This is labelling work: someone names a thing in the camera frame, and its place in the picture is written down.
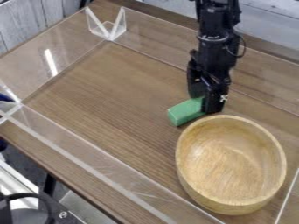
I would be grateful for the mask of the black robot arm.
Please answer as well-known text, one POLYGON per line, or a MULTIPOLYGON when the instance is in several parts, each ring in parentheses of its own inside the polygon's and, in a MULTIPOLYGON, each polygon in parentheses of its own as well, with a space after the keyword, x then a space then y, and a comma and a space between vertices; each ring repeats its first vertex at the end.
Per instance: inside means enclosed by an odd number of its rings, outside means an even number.
POLYGON ((191 98, 200 98, 200 112, 223 110, 229 94, 229 71, 245 54, 245 41, 235 30, 239 0, 192 0, 200 29, 199 48, 189 51, 187 84, 191 98))

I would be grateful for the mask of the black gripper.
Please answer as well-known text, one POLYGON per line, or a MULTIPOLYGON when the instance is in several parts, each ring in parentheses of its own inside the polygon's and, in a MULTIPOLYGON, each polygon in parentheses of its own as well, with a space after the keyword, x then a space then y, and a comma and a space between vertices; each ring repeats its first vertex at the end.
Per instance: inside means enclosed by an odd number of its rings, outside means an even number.
POLYGON ((229 94, 229 70, 235 67, 240 36, 199 36, 199 48, 189 51, 187 85, 191 98, 203 97, 203 112, 223 110, 229 94))

